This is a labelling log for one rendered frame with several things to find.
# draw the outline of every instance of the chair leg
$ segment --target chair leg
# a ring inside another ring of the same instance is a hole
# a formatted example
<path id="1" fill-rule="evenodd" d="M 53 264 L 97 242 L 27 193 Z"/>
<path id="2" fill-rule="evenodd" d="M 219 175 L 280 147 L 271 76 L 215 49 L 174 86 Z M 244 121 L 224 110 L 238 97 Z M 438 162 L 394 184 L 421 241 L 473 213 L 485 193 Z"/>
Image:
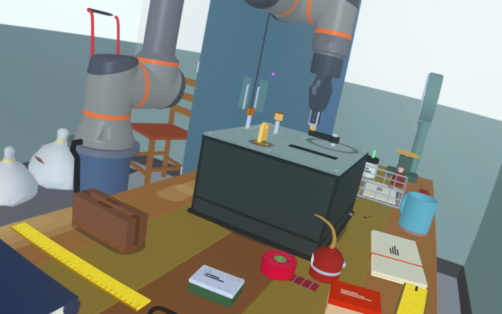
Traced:
<path id="1" fill-rule="evenodd" d="M 152 177 L 152 161 L 154 161 L 154 146 L 156 145 L 155 140 L 148 140 L 148 155 L 147 155 L 147 165 L 145 168 L 145 185 L 150 183 Z"/>
<path id="2" fill-rule="evenodd" d="M 164 160 L 162 161 L 162 167 L 168 166 L 168 159 L 170 157 L 170 143 L 171 140 L 166 140 L 166 145 L 164 147 Z M 167 171 L 162 171 L 162 177 L 166 177 Z"/>

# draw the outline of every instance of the trash bag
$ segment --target trash bag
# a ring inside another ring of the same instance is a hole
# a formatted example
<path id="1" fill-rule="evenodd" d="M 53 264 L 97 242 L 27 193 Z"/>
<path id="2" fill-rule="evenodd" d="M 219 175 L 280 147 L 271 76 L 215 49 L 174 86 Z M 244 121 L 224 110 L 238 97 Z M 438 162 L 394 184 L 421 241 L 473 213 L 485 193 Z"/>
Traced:
<path id="1" fill-rule="evenodd" d="M 0 161 L 0 205 L 19 205 L 36 193 L 38 182 L 22 163 L 14 161 L 14 148 L 6 147 Z"/>
<path id="2" fill-rule="evenodd" d="M 72 190 L 75 158 L 67 146 L 67 129 L 59 129 L 58 137 L 32 156 L 28 170 L 47 189 Z"/>

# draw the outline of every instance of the chair seat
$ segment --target chair seat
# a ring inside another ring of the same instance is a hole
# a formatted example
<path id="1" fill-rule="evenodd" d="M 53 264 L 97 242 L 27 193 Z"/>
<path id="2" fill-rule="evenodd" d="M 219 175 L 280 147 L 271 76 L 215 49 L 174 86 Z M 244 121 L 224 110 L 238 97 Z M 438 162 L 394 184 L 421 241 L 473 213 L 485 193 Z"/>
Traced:
<path id="1" fill-rule="evenodd" d="M 187 131 L 167 123 L 132 123 L 131 127 L 149 140 L 187 139 Z"/>

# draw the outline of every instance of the red box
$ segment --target red box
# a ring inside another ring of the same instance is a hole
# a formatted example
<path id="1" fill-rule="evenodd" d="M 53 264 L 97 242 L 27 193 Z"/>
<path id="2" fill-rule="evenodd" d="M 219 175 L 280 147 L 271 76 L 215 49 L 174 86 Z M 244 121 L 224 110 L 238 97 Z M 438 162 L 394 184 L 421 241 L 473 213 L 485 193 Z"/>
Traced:
<path id="1" fill-rule="evenodd" d="M 73 194 L 72 223 L 127 254 L 145 245 L 148 213 L 88 189 Z"/>
<path id="2" fill-rule="evenodd" d="M 325 314 L 381 314 L 381 294 L 377 291 L 333 280 Z"/>

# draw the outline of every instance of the wooden chair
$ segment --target wooden chair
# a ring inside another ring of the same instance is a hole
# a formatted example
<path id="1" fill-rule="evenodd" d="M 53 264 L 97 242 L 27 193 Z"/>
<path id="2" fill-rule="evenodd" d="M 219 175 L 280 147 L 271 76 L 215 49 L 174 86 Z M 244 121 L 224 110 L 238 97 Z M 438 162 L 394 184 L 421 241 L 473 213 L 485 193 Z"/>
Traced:
<path id="1" fill-rule="evenodd" d="M 195 87 L 195 83 L 196 80 L 185 78 L 186 85 Z M 181 97 L 181 99 L 193 102 L 193 95 L 183 93 L 183 97 Z M 143 169 L 142 167 L 137 165 L 134 161 L 131 161 L 131 166 L 133 166 L 133 168 L 137 169 L 140 173 L 145 175 L 145 185 L 150 183 L 151 175 L 153 172 L 161 171 L 162 172 L 161 177 L 166 177 L 167 171 L 181 170 L 182 164 L 170 158 L 171 141 L 187 139 L 187 131 L 185 131 L 181 127 L 173 125 L 173 120 L 175 119 L 176 113 L 180 113 L 181 115 L 191 117 L 191 111 L 189 109 L 185 109 L 183 107 L 175 105 L 170 108 L 170 117 L 168 123 L 131 123 L 133 131 L 136 131 L 141 135 L 143 135 L 144 137 L 148 138 L 148 151 L 144 151 L 142 153 L 137 154 L 137 156 L 147 157 L 146 168 Z M 156 141 L 159 140 L 166 141 L 164 151 L 154 151 Z M 164 156 L 161 167 L 152 167 L 152 161 L 154 161 L 155 155 Z M 168 167 L 169 162 L 171 162 L 174 166 Z"/>

